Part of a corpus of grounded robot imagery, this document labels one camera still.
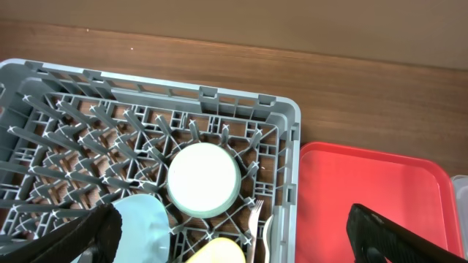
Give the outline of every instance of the dish rack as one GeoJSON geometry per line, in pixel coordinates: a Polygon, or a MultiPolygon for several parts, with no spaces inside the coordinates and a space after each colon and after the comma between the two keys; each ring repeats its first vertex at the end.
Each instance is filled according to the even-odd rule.
{"type": "Polygon", "coordinates": [[[451,180],[458,208],[463,256],[468,259],[468,175],[456,175],[451,180]]]}
{"type": "MultiPolygon", "coordinates": [[[[290,99],[22,59],[0,63],[0,92],[1,253],[147,193],[167,210],[170,262],[215,237],[246,253],[256,199],[258,237],[274,214],[271,262],[294,262],[301,112],[290,99]],[[191,218],[167,195],[171,160],[197,142],[220,145],[241,169],[237,200],[214,218],[191,218]]],[[[263,255],[258,244],[255,261],[263,255]]]]}

